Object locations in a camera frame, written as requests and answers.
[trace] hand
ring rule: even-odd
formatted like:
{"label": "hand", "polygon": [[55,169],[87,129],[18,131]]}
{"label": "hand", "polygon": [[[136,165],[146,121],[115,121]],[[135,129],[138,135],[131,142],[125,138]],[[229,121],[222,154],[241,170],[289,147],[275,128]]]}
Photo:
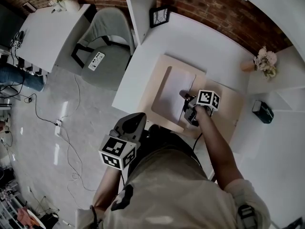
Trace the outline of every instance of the hand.
{"label": "hand", "polygon": [[197,112],[198,117],[202,117],[202,116],[207,115],[206,109],[201,105],[196,105],[195,110]]}

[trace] sheet of paper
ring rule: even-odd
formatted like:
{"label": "sheet of paper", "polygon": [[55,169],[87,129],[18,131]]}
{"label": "sheet of paper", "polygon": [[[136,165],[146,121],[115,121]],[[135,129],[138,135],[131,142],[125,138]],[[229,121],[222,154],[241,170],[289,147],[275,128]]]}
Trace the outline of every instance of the sheet of paper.
{"label": "sheet of paper", "polygon": [[152,110],[177,124],[184,105],[184,99],[179,93],[189,92],[195,77],[195,74],[188,71],[168,67]]}

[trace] beige shirt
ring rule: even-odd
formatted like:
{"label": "beige shirt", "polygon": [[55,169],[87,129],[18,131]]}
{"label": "beige shirt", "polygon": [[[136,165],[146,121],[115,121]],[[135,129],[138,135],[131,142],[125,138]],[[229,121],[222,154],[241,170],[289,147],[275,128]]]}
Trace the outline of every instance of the beige shirt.
{"label": "beige shirt", "polygon": [[[98,212],[99,228],[234,229],[240,222],[237,196],[255,209],[258,228],[269,228],[268,209],[249,181],[238,179],[221,190],[192,158],[163,149],[142,160],[112,205]],[[92,222],[90,210],[76,211],[76,229]]]}

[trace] brick wall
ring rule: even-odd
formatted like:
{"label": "brick wall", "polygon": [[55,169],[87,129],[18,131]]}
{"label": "brick wall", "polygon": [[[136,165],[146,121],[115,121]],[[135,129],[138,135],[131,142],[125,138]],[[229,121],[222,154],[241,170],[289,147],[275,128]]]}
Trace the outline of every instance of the brick wall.
{"label": "brick wall", "polygon": [[[29,1],[36,8],[48,0],[3,0],[26,14],[21,6]],[[129,17],[126,0],[78,0],[95,4],[97,9],[115,6]],[[171,5],[172,11],[206,24],[230,37],[253,54],[263,47],[277,52],[290,45],[285,34],[252,3],[245,0],[157,0],[157,5]]]}

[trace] person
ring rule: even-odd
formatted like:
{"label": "person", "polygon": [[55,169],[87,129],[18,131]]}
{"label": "person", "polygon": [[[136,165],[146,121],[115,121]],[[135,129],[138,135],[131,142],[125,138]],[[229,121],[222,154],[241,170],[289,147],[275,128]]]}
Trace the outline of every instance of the person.
{"label": "person", "polygon": [[0,83],[15,82],[38,92],[43,91],[46,83],[46,76],[31,75],[8,63],[0,65]]}
{"label": "person", "polygon": [[0,117],[0,132],[5,132],[6,127],[10,128],[10,114],[7,114],[6,117]]}
{"label": "person", "polygon": [[[218,184],[179,136],[154,131],[141,142],[119,195],[121,171],[107,167],[91,209],[76,210],[76,229],[269,228],[268,208],[244,180],[229,145],[206,110],[195,109]],[[239,213],[244,205],[250,224]]]}

